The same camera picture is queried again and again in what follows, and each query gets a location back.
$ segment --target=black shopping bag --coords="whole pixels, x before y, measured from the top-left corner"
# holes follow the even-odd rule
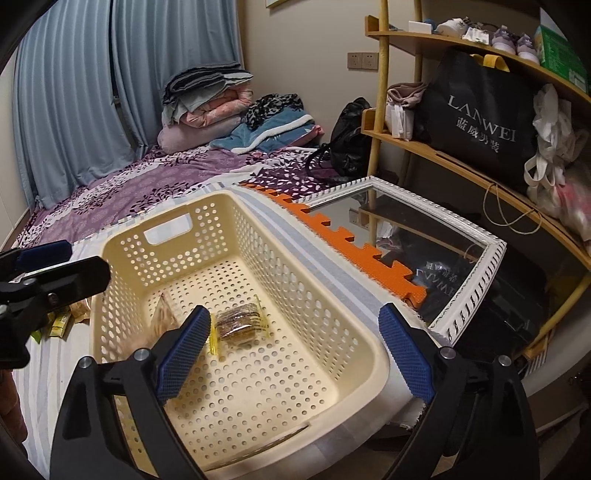
[[[533,91],[510,72],[449,48],[415,109],[414,139],[525,193],[536,153]]]

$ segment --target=purple sneaker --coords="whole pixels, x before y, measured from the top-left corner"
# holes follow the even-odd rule
[[[515,42],[513,42],[513,35],[509,33],[507,27],[502,25],[499,30],[492,36],[492,48],[511,53],[515,55]]]
[[[540,64],[540,59],[535,51],[534,44],[532,43],[530,36],[525,33],[517,41],[517,55],[522,59],[532,61],[538,65]]]

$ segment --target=black leather bag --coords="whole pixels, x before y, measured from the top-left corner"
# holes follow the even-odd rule
[[[449,48],[415,108],[414,139],[525,193],[536,153],[533,91],[525,79]]]
[[[370,108],[368,101],[359,97],[348,103],[339,115],[330,136],[330,143],[323,144],[306,159],[306,174],[327,184],[340,184],[360,179],[367,175],[371,137],[361,133],[363,110]],[[323,177],[311,170],[312,162],[317,167],[330,160],[330,166],[338,176]]]

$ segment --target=pink blanket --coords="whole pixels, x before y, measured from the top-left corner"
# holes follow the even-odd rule
[[[251,83],[240,83],[228,87],[195,111],[185,113],[181,117],[181,122],[195,128],[206,127],[242,113],[251,103]]]

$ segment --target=floor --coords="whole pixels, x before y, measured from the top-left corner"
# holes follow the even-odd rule
[[[554,469],[579,434],[580,415],[581,413],[574,415],[540,448],[541,480]],[[381,480],[398,455],[398,452],[376,452],[362,446],[310,480]],[[442,457],[434,475],[451,468],[453,461],[454,457]]]
[[[376,452],[362,446],[310,480],[381,480],[397,456],[398,452]],[[452,465],[453,458],[442,457],[433,473],[444,472]]]

